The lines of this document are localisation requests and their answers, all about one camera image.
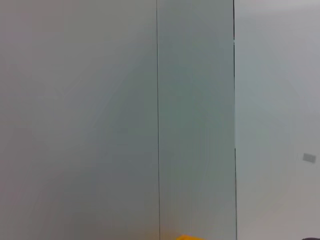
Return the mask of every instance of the black vertical line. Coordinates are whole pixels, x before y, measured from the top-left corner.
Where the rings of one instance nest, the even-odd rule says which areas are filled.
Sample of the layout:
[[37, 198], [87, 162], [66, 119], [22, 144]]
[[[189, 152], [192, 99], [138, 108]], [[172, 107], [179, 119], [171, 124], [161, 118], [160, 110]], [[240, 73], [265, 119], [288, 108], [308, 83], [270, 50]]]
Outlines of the black vertical line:
[[[233, 0], [233, 87], [234, 87], [234, 132], [236, 132], [236, 31], [235, 0]], [[237, 195], [237, 154], [234, 147], [234, 186], [235, 186], [235, 239], [238, 240], [238, 195]]]
[[155, 0], [156, 17], [156, 91], [157, 91], [157, 130], [158, 130], [158, 209], [159, 209], [159, 240], [161, 240], [161, 220], [160, 220], [160, 133], [159, 133], [159, 38], [158, 38], [158, 0]]
[[234, 176], [235, 176], [235, 239], [238, 240], [238, 203], [237, 203], [237, 160], [234, 148]]

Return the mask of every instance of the small gray square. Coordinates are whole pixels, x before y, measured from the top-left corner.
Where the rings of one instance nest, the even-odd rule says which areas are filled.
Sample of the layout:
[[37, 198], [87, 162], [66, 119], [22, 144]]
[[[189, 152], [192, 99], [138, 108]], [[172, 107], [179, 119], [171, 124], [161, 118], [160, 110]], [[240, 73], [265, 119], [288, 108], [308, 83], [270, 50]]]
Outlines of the small gray square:
[[316, 163], [316, 156], [315, 155], [311, 155], [308, 153], [303, 154], [303, 161], [309, 162], [309, 163]]

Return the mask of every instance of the yellow object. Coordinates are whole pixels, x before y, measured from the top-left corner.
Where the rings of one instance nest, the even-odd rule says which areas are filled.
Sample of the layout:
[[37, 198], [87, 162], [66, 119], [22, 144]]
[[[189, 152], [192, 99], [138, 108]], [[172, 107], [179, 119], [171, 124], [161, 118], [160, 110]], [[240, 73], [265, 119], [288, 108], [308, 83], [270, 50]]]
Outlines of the yellow object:
[[178, 237], [176, 240], [204, 240], [204, 239], [198, 238], [198, 237], [194, 237], [194, 236], [182, 235], [182, 236]]

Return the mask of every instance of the dark object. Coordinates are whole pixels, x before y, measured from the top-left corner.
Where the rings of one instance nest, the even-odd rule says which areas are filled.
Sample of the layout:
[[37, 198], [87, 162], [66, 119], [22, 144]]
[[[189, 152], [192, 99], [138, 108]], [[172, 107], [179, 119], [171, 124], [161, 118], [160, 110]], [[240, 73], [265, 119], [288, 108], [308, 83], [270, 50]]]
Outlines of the dark object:
[[303, 154], [303, 161], [309, 162], [314, 164], [316, 162], [316, 156], [315, 155], [311, 155], [308, 153]]

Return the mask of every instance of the white wall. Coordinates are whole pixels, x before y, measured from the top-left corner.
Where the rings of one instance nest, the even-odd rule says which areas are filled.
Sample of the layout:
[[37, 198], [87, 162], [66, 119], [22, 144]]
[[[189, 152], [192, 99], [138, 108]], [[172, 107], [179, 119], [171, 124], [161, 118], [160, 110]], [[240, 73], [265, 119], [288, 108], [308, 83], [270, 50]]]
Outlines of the white wall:
[[236, 239], [232, 0], [158, 0], [160, 230]]
[[158, 240], [155, 0], [0, 1], [0, 239]]
[[318, 1], [235, 1], [239, 240], [320, 238], [319, 22]]

